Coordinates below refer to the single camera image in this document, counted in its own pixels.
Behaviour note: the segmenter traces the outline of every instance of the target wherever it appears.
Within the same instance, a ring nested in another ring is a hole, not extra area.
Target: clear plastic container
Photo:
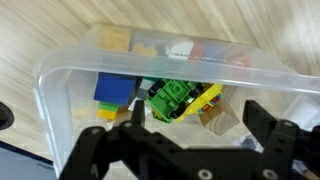
[[[112,127],[112,123],[96,117],[98,103],[93,96],[99,72],[236,86],[228,103],[240,120],[248,99],[258,101],[276,117],[289,118],[297,108],[300,115],[308,113],[309,109],[299,107],[299,102],[308,102],[314,107],[308,120],[311,124],[319,122],[316,99],[320,78],[299,75],[258,48],[98,24],[78,46],[55,49],[42,56],[34,68],[35,96],[47,126],[57,175],[82,129],[92,125]],[[116,120],[129,117],[126,113]],[[197,115],[172,124],[149,115],[146,128],[160,131],[182,146],[232,144],[247,133],[239,124],[219,138],[201,127]]]

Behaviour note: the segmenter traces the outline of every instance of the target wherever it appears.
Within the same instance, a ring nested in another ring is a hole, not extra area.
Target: wood grain surface
[[[253,45],[319,76],[319,9],[318,0],[0,0],[0,101],[16,117],[0,140],[51,158],[33,66],[50,48],[77,44],[97,22]]]

